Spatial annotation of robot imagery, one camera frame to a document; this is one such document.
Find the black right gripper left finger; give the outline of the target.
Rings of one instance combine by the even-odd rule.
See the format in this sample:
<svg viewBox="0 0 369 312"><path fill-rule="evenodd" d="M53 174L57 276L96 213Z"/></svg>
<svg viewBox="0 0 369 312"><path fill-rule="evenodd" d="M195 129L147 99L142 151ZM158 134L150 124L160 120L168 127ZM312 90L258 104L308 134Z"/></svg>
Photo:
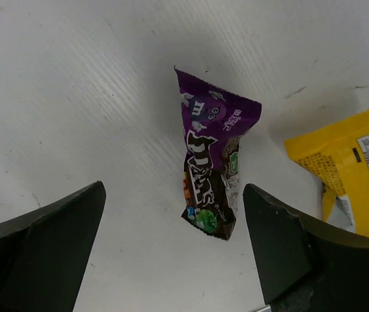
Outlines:
<svg viewBox="0 0 369 312"><path fill-rule="evenodd" d="M0 223L0 311L73 311L105 200L97 181Z"/></svg>

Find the purple M&M snack packet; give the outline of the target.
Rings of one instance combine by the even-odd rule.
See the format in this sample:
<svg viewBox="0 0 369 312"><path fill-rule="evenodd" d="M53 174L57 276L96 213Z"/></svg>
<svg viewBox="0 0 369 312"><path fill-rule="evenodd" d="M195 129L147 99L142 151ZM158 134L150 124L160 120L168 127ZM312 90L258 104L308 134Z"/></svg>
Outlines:
<svg viewBox="0 0 369 312"><path fill-rule="evenodd" d="M175 72L187 149L182 218L227 241L238 211L239 142L259 121L262 105L190 73Z"/></svg>

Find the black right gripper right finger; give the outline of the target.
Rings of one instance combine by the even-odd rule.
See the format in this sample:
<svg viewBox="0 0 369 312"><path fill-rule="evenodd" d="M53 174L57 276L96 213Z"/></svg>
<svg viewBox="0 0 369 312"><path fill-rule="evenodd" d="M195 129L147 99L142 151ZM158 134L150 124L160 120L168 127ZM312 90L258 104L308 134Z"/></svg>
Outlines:
<svg viewBox="0 0 369 312"><path fill-rule="evenodd" d="M245 186L243 204L268 311L369 311L369 238L253 184Z"/></svg>

